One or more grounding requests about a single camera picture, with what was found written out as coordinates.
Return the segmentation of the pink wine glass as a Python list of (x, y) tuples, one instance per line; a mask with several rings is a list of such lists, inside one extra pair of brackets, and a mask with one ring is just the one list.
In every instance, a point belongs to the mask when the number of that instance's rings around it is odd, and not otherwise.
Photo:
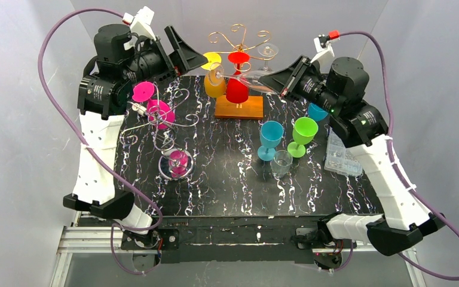
[(175, 121), (175, 113), (164, 101), (158, 98), (158, 89), (155, 84), (144, 81), (133, 88), (131, 99), (147, 108), (148, 121), (159, 130), (169, 128)]

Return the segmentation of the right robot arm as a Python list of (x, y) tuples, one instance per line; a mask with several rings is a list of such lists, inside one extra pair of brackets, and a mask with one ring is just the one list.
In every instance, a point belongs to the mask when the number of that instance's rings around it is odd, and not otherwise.
[(369, 75), (359, 60), (339, 57), (323, 74), (318, 62), (302, 56), (286, 69), (261, 76), (259, 82), (287, 100), (304, 99), (326, 111), (332, 131), (359, 162), (380, 200), (381, 215), (335, 213), (319, 220), (318, 228), (328, 239), (370, 243), (391, 256), (444, 226), (442, 216), (412, 195), (388, 125), (363, 98)]

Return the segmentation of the orange yellow wine glass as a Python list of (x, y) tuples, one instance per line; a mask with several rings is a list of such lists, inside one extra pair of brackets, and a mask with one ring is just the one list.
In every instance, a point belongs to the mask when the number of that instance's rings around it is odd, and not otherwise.
[(226, 92), (226, 81), (221, 56), (215, 52), (206, 52), (203, 56), (208, 60), (206, 64), (201, 66), (206, 71), (204, 77), (205, 92), (213, 98), (223, 96)]

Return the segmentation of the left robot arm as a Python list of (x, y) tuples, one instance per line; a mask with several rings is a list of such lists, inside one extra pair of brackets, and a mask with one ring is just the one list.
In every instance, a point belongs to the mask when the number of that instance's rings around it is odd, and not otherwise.
[(63, 198), (68, 209), (112, 219), (138, 235), (147, 234), (153, 220), (136, 205), (132, 191), (114, 185), (117, 143), (134, 86), (169, 80), (208, 62), (174, 27), (165, 31), (172, 53), (164, 51), (159, 39), (133, 34), (124, 24), (102, 26), (94, 36), (96, 56), (85, 67), (78, 91), (84, 138), (78, 177)]

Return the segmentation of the blue wine glass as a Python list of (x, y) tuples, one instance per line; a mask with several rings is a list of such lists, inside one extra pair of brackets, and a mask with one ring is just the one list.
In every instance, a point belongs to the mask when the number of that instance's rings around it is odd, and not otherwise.
[(319, 122), (324, 120), (328, 116), (328, 113), (317, 105), (310, 103), (308, 106), (308, 116), (315, 122)]

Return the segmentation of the teal wine glass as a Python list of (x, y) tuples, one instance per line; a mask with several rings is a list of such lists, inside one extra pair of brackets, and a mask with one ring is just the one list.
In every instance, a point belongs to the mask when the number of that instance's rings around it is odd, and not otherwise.
[(284, 135), (283, 126), (276, 121), (266, 121), (259, 131), (261, 146), (258, 148), (258, 157), (262, 161), (271, 161)]

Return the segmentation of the silver wire glass rack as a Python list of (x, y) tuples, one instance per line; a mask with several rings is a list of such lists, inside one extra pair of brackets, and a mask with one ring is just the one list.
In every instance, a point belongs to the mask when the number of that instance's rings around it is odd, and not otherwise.
[[(175, 113), (176, 108), (184, 103), (189, 98), (189, 91), (185, 88), (176, 90), (175, 93), (179, 93), (184, 96), (184, 98), (180, 101), (180, 103), (176, 105), (168, 106), (172, 109)], [(186, 120), (188, 120), (189, 124), (181, 124), (176, 122), (176, 114), (175, 114), (175, 121), (173, 124), (169, 126), (169, 128), (164, 130), (159, 130), (156, 126), (152, 125), (147, 117), (141, 117), (146, 120), (146, 123), (134, 126), (131, 128), (123, 129), (119, 135), (119, 141), (121, 144), (126, 143), (136, 143), (137, 136), (136, 135), (128, 135), (128, 133), (132, 130), (141, 129), (143, 127), (150, 127), (152, 129), (152, 143), (154, 148), (161, 153), (161, 156), (158, 160), (158, 170), (160, 175), (168, 180), (180, 180), (184, 179), (192, 173), (195, 159), (193, 155), (184, 147), (178, 145), (175, 142), (176, 139), (176, 132), (174, 131), (175, 127), (192, 127), (195, 126), (199, 122), (199, 117), (195, 114), (188, 114), (186, 115)]]

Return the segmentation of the clear ribbed wine glass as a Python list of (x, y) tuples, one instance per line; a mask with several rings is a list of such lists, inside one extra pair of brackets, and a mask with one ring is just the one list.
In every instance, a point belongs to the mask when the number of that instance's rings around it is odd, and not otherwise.
[(271, 173), (275, 178), (284, 177), (290, 170), (293, 158), (287, 150), (280, 150), (271, 160)]

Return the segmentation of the green wine glass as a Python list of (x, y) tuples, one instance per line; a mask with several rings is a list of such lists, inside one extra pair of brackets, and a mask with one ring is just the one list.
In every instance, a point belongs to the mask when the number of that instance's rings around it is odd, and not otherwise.
[(298, 118), (293, 125), (293, 141), (287, 146), (293, 158), (301, 158), (306, 154), (306, 144), (310, 143), (317, 132), (318, 124), (310, 117)]

